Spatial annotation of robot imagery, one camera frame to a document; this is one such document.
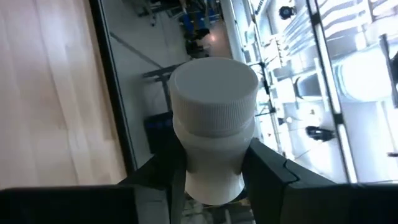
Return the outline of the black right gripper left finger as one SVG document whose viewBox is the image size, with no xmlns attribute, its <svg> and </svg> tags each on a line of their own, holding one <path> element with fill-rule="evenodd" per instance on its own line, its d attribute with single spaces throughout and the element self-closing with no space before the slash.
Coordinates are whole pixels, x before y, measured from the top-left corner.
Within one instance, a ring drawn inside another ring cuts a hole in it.
<svg viewBox="0 0 398 224">
<path fill-rule="evenodd" d="M 118 184 L 1 191 L 1 223 L 180 223 L 186 153 L 171 139 Z"/>
</svg>

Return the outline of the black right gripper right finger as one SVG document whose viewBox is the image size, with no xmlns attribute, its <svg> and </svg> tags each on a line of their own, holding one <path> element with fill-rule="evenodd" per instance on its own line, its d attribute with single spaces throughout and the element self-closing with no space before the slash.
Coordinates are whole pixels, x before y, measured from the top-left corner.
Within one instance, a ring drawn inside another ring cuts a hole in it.
<svg viewBox="0 0 398 224">
<path fill-rule="evenodd" d="M 256 223 L 397 223 L 396 184 L 337 184 L 258 139 L 242 172 Z"/>
</svg>

